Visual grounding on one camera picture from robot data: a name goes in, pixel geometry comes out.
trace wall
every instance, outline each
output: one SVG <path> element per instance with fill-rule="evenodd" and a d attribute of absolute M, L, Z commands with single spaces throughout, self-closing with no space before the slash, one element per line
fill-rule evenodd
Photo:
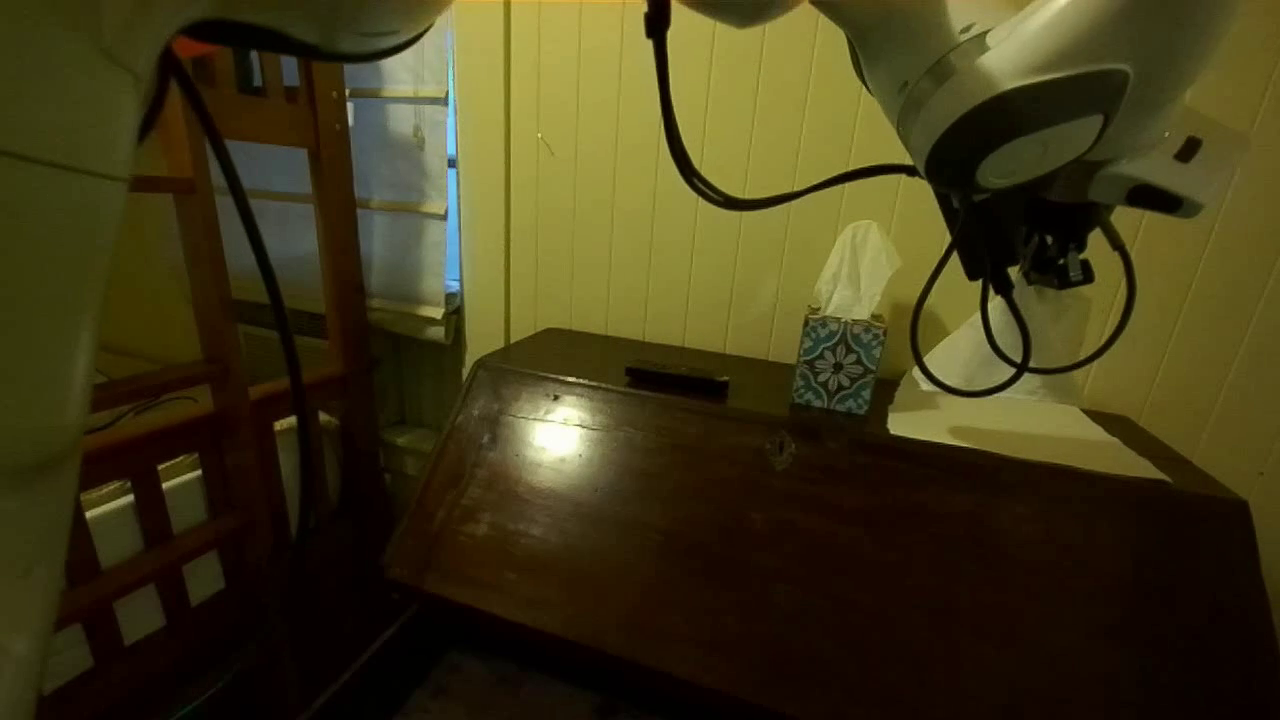
<path fill-rule="evenodd" d="M 930 190 L 886 179 L 764 215 L 704 207 L 662 143 L 640 13 L 640 0 L 487 0 L 459 21 L 473 27 L 459 31 L 473 354 L 566 322 L 792 358 L 834 237 L 869 215 L 905 252 L 893 285 L 901 368 L 905 306 L 943 246 Z M 1253 500 L 1280 608 L 1273 27 L 1280 5 L 1242 0 L 1230 47 L 1192 91 L 1197 109 L 1253 137 L 1230 194 L 1192 224 L 1119 215 L 1141 261 L 1141 306 L 1126 343 L 1079 382 L 1093 408 L 1136 417 Z M 852 79 L 845 35 L 810 8 L 764 31 L 676 13 L 672 71 L 694 153 L 734 189 L 792 189 L 905 155 Z M 1093 333 L 1103 333 L 1118 297 L 1111 279 L 1096 289 Z M 931 313 L 938 329 L 966 318 L 974 289 L 951 272 Z"/>

